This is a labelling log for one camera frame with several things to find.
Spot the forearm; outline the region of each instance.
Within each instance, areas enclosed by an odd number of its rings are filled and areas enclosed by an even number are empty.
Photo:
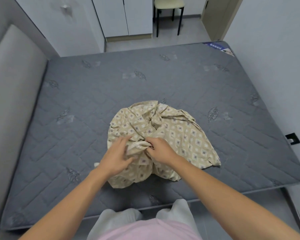
[[[184,158],[178,157],[171,167],[233,239],[300,239],[300,234],[268,210]]]
[[[31,227],[20,239],[71,239],[76,233],[93,198],[107,178],[104,172],[98,171],[98,169],[92,170],[84,181]]]

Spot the upholstered headboard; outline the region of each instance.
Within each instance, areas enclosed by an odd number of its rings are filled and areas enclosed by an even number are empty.
[[[47,64],[16,26],[0,42],[0,218]]]

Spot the chair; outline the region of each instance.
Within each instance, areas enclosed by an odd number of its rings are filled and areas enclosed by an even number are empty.
[[[157,37],[159,34],[159,12],[160,12],[160,10],[173,9],[173,11],[172,11],[172,21],[173,21],[174,20],[174,10],[176,8],[181,9],[179,28],[178,28],[178,35],[179,35],[184,7],[185,7],[185,3],[183,0],[154,0],[153,23],[156,21],[156,9],[157,9]]]

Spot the mattress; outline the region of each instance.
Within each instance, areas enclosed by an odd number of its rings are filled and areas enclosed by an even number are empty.
[[[211,174],[242,193],[300,183],[300,162],[236,59],[204,43],[51,60],[0,227],[35,224],[99,162],[113,116],[158,100],[191,114],[221,161]],[[106,183],[85,217],[197,200],[155,175],[124,189]]]

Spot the white cabinet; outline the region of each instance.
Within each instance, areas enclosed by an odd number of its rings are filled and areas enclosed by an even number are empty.
[[[93,0],[105,37],[129,35],[124,0]]]
[[[93,0],[105,37],[152,34],[153,0]]]
[[[104,36],[91,0],[16,0],[59,56],[103,52]]]
[[[129,35],[152,34],[152,0],[124,0]]]

